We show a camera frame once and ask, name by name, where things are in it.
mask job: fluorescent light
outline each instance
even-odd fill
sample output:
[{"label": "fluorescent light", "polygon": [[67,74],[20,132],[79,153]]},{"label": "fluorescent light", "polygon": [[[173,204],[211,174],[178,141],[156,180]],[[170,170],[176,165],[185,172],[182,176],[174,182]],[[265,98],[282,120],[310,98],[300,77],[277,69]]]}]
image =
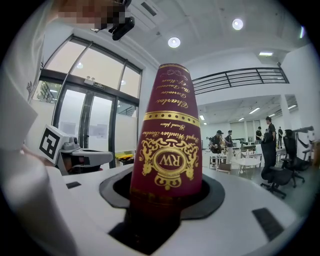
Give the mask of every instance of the fluorescent light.
[{"label": "fluorescent light", "polygon": [[273,54],[274,54],[273,52],[263,52],[263,51],[259,53],[260,56],[272,56]]},{"label": "fluorescent light", "polygon": [[180,41],[180,39],[178,37],[171,37],[168,40],[168,45],[171,48],[177,48],[177,47],[179,47],[180,44],[181,44],[181,41]]},{"label": "fluorescent light", "polygon": [[260,107],[257,107],[256,109],[252,110],[249,114],[252,114],[252,113],[256,112],[259,109],[260,109]]},{"label": "fluorescent light", "polygon": [[303,38],[304,36],[305,36],[305,27],[301,26],[300,38]]},{"label": "fluorescent light", "polygon": [[236,18],[233,22],[232,22],[232,27],[235,29],[235,30],[240,30],[242,29],[244,26],[244,23],[242,22],[241,19],[239,18]]}]

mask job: black ring holder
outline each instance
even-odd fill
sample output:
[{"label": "black ring holder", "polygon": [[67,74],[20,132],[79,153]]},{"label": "black ring holder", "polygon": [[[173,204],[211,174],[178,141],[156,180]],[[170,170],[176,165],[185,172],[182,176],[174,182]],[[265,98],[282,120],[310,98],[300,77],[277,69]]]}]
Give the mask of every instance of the black ring holder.
[{"label": "black ring holder", "polygon": [[[133,167],[122,171],[110,178],[104,180],[99,186],[100,195],[114,208],[129,209],[130,207],[130,183]],[[209,217],[213,214],[223,203],[225,199],[225,189],[217,180],[202,175],[201,192],[196,194],[191,200],[190,204],[186,205],[180,213],[180,220],[200,220]],[[132,233],[128,231],[126,226],[126,218],[128,218],[128,211],[123,223],[117,225],[109,232],[116,240],[131,247],[141,253],[150,255],[157,250],[176,230],[170,233],[163,234],[160,239],[155,239],[155,243],[148,241],[146,246],[137,244],[133,239]]]}]

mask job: black railing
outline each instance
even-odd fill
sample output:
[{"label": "black railing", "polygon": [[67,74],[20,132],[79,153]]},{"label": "black railing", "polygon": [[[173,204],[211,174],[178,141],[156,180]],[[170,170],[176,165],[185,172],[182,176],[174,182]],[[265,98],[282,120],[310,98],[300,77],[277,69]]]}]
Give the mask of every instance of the black railing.
[{"label": "black railing", "polygon": [[192,80],[196,95],[258,84],[289,84],[280,67],[251,67],[206,75]]}]

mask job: floor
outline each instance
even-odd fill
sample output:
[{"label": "floor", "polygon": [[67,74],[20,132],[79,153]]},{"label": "floor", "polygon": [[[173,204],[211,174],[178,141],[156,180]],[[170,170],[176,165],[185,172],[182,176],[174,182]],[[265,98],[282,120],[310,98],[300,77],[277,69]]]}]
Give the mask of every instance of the floor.
[{"label": "floor", "polygon": [[[202,166],[209,167],[210,152],[202,152]],[[282,162],[276,164],[277,167],[281,167]],[[237,175],[239,165],[232,164],[232,171],[230,175]],[[261,171],[264,168],[264,160],[262,158],[261,167],[251,168],[247,170],[247,175],[242,173],[239,175],[240,179],[250,179],[252,182],[260,185],[261,183],[267,183],[261,178]],[[279,189],[286,193],[286,198],[282,199],[281,195],[274,193],[275,197],[283,200],[288,204],[299,216],[306,216],[312,206],[316,193],[319,192],[320,184],[320,170],[307,169],[299,173],[304,177],[305,183],[302,183],[301,179],[296,179],[296,188],[293,188],[293,180],[291,179],[287,185],[280,186]]]}]

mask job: office chair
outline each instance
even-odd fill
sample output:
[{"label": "office chair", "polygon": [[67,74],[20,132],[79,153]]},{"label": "office chair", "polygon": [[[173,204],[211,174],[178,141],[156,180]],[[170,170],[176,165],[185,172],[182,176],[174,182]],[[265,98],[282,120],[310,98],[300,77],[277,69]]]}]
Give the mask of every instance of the office chair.
[{"label": "office chair", "polygon": [[284,163],[282,168],[275,167],[276,156],[275,156],[275,145],[273,143],[262,143],[262,153],[264,157],[264,168],[261,172],[261,177],[267,180],[269,184],[261,183],[261,187],[266,187],[266,190],[270,191],[272,194],[274,192],[282,195],[284,199],[287,194],[278,189],[279,186],[284,186],[289,183],[292,178],[292,171],[284,168]]},{"label": "office chair", "polygon": [[292,171],[293,187],[297,186],[296,178],[302,179],[302,183],[305,183],[305,179],[300,176],[296,171],[304,171],[302,168],[303,163],[300,158],[297,157],[297,145],[296,140],[293,137],[283,137],[283,143],[288,158],[282,158],[282,168]]}]

